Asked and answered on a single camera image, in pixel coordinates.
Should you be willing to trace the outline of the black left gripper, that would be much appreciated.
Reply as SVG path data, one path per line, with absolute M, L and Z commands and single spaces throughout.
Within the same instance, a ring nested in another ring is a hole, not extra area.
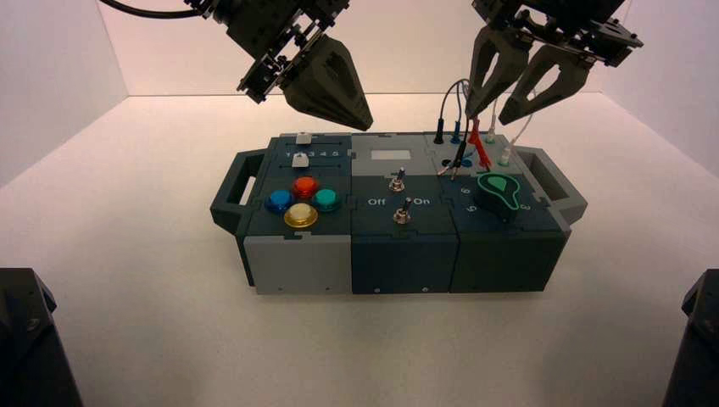
M 282 86 L 298 112 L 368 130 L 373 118 L 354 61 L 342 42 L 325 36 L 349 1 L 189 1 L 226 26 L 254 63 L 237 90 L 256 103 Z

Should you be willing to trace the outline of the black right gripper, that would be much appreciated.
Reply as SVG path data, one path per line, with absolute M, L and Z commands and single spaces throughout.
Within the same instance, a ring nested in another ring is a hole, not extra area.
M 644 45 L 613 17 L 620 6 L 621 1 L 605 0 L 474 1 L 472 7 L 487 26 L 474 41 L 465 114 L 479 115 L 520 77 L 499 114 L 499 121 L 508 125 L 576 94 L 591 69 L 579 55 L 619 66 Z M 547 45 L 528 64 L 533 41 Z M 529 99 L 554 66 L 560 72 L 556 80 Z

